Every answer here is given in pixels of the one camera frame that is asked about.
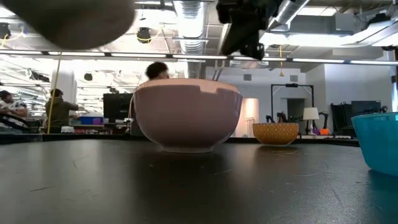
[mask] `monitor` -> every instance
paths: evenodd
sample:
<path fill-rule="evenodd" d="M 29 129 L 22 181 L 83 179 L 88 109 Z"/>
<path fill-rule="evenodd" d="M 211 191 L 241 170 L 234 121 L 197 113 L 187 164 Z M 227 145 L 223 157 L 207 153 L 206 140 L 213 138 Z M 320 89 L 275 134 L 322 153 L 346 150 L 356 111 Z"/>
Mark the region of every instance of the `monitor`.
<path fill-rule="evenodd" d="M 380 113 L 381 102 L 380 101 L 352 101 L 351 102 L 353 116 L 363 114 Z"/>
<path fill-rule="evenodd" d="M 132 93 L 105 93 L 103 96 L 104 118 L 124 120 L 129 117 Z M 136 117 L 133 102 L 131 103 L 131 117 Z"/>

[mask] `lamp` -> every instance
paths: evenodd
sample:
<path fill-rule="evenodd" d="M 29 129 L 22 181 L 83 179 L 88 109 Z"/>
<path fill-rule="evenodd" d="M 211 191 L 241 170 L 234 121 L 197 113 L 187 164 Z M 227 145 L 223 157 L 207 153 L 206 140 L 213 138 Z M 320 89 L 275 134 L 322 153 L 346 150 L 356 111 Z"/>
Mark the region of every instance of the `lamp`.
<path fill-rule="evenodd" d="M 304 108 L 303 120 L 307 121 L 306 131 L 309 132 L 310 135 L 314 135 L 314 133 L 312 132 L 313 130 L 312 122 L 309 121 L 313 121 L 316 119 L 319 119 L 318 108 Z"/>

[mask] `person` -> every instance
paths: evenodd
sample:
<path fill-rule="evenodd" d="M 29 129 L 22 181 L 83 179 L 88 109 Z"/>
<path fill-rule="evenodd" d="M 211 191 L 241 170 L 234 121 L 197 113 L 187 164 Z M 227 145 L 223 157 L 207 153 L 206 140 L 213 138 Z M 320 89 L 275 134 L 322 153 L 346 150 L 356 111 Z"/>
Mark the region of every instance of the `person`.
<path fill-rule="evenodd" d="M 51 96 L 54 94 L 54 99 L 50 98 L 45 104 L 45 114 L 50 117 L 50 107 L 52 100 L 54 101 L 51 112 L 50 133 L 61 133 L 62 126 L 69 126 L 69 111 L 79 110 L 79 106 L 63 100 L 62 91 L 59 89 L 51 90 Z M 45 121 L 46 127 L 49 126 L 48 119 Z"/>
<path fill-rule="evenodd" d="M 154 62 L 147 67 L 146 75 L 149 80 L 165 79 L 169 77 L 169 68 L 163 62 Z"/>
<path fill-rule="evenodd" d="M 21 100 L 14 100 L 12 94 L 6 90 L 0 91 L 0 114 L 10 114 L 13 116 L 17 116 L 18 118 L 26 118 L 27 116 L 27 107 L 24 102 Z M 18 126 L 23 126 L 24 124 L 21 121 L 12 118 L 3 119 L 8 120 Z M 4 123 L 0 123 L 0 133 L 8 133 L 8 134 L 22 134 L 22 131 L 11 126 L 8 126 Z"/>

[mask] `table surface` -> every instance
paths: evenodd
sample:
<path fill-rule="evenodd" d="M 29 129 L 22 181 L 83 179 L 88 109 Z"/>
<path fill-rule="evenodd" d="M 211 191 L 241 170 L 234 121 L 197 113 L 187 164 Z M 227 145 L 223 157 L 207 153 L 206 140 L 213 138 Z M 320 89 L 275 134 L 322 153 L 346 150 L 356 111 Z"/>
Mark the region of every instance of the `table surface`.
<path fill-rule="evenodd" d="M 147 141 L 0 146 L 0 223 L 398 223 L 398 178 L 360 148 Z"/>

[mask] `orange object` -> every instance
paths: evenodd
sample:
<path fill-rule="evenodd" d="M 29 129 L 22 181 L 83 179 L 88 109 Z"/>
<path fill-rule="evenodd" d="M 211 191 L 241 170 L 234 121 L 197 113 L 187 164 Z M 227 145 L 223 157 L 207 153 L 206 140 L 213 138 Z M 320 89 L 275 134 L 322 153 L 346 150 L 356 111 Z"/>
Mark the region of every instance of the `orange object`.
<path fill-rule="evenodd" d="M 297 123 L 253 124 L 253 134 L 263 144 L 286 146 L 299 134 Z"/>
<path fill-rule="evenodd" d="M 324 128 L 320 130 L 321 135 L 329 135 L 329 129 Z"/>

